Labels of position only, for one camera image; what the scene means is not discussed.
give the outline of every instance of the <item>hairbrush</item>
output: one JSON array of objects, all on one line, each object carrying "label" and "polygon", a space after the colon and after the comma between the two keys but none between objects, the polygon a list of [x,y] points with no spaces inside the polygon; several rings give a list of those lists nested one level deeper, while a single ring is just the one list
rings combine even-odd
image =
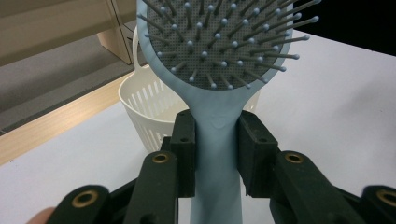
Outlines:
[{"label": "hairbrush", "polygon": [[286,71],[297,0],[138,0],[140,46],[154,73],[189,106],[196,120],[195,196],[191,223],[242,223],[236,122],[248,99]]}]

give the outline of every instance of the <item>hairbrush head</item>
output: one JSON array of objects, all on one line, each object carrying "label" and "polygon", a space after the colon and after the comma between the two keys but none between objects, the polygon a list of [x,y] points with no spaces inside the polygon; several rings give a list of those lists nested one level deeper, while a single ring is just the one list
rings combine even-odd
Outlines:
[{"label": "hairbrush head", "polygon": [[225,91],[263,81],[246,71],[259,77],[270,69],[284,72],[285,67],[274,65],[275,55],[298,58],[280,54],[283,45],[292,42],[290,29],[318,18],[293,24],[301,18],[301,13],[288,14],[287,6],[293,2],[151,1],[147,17],[138,18],[148,22],[146,37],[174,76],[200,89]]}]

